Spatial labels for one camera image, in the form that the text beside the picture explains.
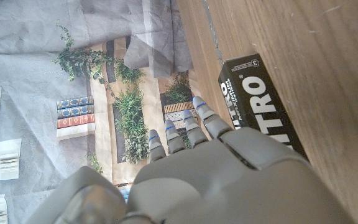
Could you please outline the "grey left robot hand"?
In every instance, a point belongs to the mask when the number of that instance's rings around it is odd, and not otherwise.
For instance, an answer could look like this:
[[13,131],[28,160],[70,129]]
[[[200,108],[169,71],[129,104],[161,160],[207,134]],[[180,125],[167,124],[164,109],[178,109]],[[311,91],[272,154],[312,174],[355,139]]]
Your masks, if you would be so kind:
[[233,130],[200,97],[183,113],[191,148],[171,121],[167,147],[149,132],[150,162],[128,197],[90,167],[64,180],[29,223],[352,223],[299,153],[252,128]]

